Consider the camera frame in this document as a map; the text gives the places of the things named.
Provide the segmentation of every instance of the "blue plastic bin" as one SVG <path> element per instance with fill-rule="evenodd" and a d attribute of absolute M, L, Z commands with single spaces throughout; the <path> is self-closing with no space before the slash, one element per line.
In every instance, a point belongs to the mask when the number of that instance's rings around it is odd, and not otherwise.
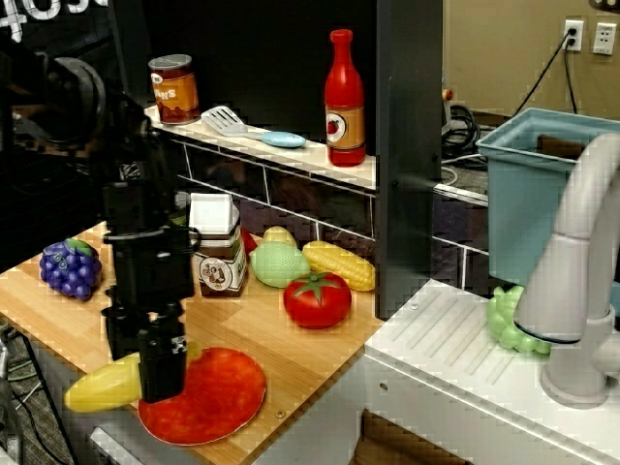
<path fill-rule="evenodd" d="M 620 122 L 528 108 L 478 142 L 488 158 L 489 274 L 525 286 L 551 235 L 576 162 L 536 153 L 538 137 L 587 145 L 610 132 Z"/>

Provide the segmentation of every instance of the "red plate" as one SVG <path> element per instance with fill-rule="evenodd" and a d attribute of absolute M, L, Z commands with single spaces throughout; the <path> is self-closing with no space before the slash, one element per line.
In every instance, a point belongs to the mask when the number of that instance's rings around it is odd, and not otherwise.
<path fill-rule="evenodd" d="M 141 400 L 139 419 L 160 441 L 198 446 L 247 423 L 261 407 L 264 391 L 264 373 L 253 359 L 231 349 L 203 349 L 187 367 L 183 392 L 155 404 Z"/>

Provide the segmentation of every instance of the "ketchup bottle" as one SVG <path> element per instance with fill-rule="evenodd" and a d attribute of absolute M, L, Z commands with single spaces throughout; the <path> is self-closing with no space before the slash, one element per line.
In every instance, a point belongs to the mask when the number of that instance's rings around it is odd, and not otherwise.
<path fill-rule="evenodd" d="M 330 36 L 334 60 L 325 84 L 327 155 L 336 167 L 354 167 L 364 161 L 364 90 L 351 59 L 353 32 L 338 29 Z"/>

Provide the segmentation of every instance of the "faucet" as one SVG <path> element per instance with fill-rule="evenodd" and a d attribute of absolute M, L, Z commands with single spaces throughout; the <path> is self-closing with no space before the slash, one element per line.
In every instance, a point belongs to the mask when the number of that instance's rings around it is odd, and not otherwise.
<path fill-rule="evenodd" d="M 620 245 L 620 134 L 593 139 L 564 191 L 553 232 L 514 310 L 514 324 L 552 344 L 541 385 L 577 409 L 605 403 L 620 379 L 610 305 Z"/>

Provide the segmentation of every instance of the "blue spatula handle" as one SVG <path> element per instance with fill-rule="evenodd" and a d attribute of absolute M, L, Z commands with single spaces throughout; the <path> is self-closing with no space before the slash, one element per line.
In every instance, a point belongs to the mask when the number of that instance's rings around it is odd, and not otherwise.
<path fill-rule="evenodd" d="M 261 135 L 261 141 L 273 145 L 274 147 L 297 148 L 306 143 L 306 139 L 302 136 L 292 133 L 264 133 Z"/>

